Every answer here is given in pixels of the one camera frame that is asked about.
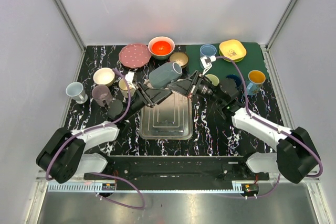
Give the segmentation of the slate blue faceted mug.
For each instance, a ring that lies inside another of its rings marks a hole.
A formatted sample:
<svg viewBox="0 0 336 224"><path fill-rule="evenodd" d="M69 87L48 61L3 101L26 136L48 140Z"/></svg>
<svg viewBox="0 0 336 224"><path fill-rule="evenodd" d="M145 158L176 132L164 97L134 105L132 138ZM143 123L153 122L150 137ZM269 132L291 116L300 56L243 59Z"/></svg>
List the slate blue faceted mug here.
<svg viewBox="0 0 336 224"><path fill-rule="evenodd" d="M169 83L178 80L182 72L182 67L177 62L167 62L150 72L149 82L155 89L166 88Z"/></svg>

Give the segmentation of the cream mug black handle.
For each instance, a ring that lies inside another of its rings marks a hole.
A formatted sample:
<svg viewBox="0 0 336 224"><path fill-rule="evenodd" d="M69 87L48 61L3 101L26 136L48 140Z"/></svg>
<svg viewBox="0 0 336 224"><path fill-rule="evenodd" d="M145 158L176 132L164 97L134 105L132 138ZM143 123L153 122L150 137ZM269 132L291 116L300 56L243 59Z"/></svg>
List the cream mug black handle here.
<svg viewBox="0 0 336 224"><path fill-rule="evenodd" d="M122 78L120 79L120 81L118 83L118 86L119 86L119 90L120 90L121 94L125 98L127 98L128 97L128 88L127 88L126 82ZM128 83L128 86L129 86L130 94L131 94L131 97L132 97L132 96L134 96L134 93L135 93L135 87L131 83Z"/></svg>

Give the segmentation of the light green mug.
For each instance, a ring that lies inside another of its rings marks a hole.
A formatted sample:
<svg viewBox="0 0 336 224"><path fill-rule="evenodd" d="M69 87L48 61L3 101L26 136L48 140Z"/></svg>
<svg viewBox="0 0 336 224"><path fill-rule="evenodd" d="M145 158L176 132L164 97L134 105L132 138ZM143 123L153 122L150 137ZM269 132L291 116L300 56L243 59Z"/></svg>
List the light green mug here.
<svg viewBox="0 0 336 224"><path fill-rule="evenodd" d="M213 86L219 85L219 78L213 74L207 74L205 77L212 83Z"/></svg>

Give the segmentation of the pink mug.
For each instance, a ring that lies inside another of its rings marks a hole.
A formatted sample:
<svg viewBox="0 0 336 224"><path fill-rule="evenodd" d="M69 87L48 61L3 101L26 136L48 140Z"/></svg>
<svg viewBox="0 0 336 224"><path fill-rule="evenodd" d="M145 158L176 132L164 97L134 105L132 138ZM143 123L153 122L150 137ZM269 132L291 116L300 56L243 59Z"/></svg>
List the pink mug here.
<svg viewBox="0 0 336 224"><path fill-rule="evenodd" d="M91 94L92 94L93 99L101 107L107 108L113 99L110 89L105 85L95 86Z"/></svg>

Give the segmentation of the dark blue mug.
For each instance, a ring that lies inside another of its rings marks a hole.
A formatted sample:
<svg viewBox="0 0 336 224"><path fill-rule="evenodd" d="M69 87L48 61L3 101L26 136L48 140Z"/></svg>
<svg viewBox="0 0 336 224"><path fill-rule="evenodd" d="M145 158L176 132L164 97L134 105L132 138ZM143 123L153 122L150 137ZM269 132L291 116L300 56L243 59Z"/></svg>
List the dark blue mug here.
<svg viewBox="0 0 336 224"><path fill-rule="evenodd" d="M229 75L226 76L226 78L234 80L234 82L236 84L236 88L238 90L241 89L241 87L242 87L242 79L239 76L237 76L235 74L229 74Z"/></svg>

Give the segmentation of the blue butterfly mug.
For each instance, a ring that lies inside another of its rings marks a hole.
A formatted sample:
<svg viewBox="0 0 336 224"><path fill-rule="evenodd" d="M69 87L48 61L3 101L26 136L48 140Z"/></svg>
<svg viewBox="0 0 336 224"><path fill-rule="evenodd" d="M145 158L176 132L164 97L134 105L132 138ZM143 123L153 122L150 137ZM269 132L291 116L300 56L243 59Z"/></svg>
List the blue butterfly mug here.
<svg viewBox="0 0 336 224"><path fill-rule="evenodd" d="M263 72L259 70L252 70L248 74L248 81L246 84L246 91L244 91L244 95L254 96L256 95L264 82L266 81L266 76Z"/></svg>

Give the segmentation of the light grey-blue mug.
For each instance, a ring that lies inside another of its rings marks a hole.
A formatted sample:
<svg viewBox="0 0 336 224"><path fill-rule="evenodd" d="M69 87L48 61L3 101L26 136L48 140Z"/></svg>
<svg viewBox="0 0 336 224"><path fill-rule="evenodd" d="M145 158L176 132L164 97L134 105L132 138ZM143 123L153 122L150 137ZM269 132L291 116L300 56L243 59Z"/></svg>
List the light grey-blue mug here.
<svg viewBox="0 0 336 224"><path fill-rule="evenodd" d="M84 104L88 100L84 86L80 82L73 82L66 87L66 95L72 98L77 104Z"/></svg>

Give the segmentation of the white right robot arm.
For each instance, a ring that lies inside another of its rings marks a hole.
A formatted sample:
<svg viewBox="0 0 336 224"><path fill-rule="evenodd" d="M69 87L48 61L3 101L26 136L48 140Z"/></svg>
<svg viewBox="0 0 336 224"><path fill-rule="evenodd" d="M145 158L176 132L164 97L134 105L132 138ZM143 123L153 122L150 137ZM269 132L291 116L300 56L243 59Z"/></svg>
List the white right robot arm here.
<svg viewBox="0 0 336 224"><path fill-rule="evenodd" d="M238 167L239 176L250 180L257 173L277 173L297 184L305 177L319 177L323 172L321 158L309 133L298 127L291 129L262 118L252 112L247 104L237 101L240 91L232 79L224 78L212 85L203 73L195 71L186 79L167 86L185 97L200 95L218 105L220 115L232 126L262 140L273 149L272 153L247 155Z"/></svg>

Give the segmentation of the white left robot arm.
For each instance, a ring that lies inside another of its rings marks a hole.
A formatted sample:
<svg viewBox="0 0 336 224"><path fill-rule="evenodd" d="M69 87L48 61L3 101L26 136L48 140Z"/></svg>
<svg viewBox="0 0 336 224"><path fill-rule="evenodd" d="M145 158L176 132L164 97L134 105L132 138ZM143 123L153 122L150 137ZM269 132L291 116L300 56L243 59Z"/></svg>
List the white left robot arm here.
<svg viewBox="0 0 336 224"><path fill-rule="evenodd" d="M113 99L104 106L108 120L82 130L69 131L61 127L55 131L36 158L36 164L46 172L47 181L62 184L74 175L95 173L103 180L113 175L113 167L102 154L86 151L106 142L115 141L124 122L145 106L162 103L172 94L169 89L154 89L138 84L135 95L127 102Z"/></svg>

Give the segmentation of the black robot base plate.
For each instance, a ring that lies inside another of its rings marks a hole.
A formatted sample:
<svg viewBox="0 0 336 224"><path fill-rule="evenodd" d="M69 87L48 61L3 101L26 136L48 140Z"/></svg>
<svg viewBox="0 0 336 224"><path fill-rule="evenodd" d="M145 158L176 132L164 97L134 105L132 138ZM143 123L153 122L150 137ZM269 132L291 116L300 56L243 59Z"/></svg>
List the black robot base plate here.
<svg viewBox="0 0 336 224"><path fill-rule="evenodd" d="M267 181L249 170L243 157L112 156L103 173L134 183L141 191L233 189L233 181Z"/></svg>

